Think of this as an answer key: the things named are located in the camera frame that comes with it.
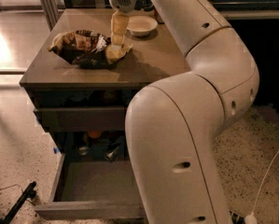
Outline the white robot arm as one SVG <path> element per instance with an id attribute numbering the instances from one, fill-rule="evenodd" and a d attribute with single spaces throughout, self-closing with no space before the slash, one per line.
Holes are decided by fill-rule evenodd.
<path id="1" fill-rule="evenodd" d="M 137 0 L 109 0 L 130 12 Z M 149 224 L 232 224 L 215 138 L 253 104 L 257 65 L 207 0 L 151 0 L 190 67 L 141 89 L 125 132 Z"/>

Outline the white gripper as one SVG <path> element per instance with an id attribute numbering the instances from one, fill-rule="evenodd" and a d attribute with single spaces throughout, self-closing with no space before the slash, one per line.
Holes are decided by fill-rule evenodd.
<path id="1" fill-rule="evenodd" d="M 118 10 L 111 18 L 111 44 L 115 48 L 130 48 L 124 43 L 125 34 L 129 24 L 129 17 L 124 13 L 132 12 L 135 9 L 136 2 L 137 0 L 109 0 L 110 6 L 115 10 Z"/>

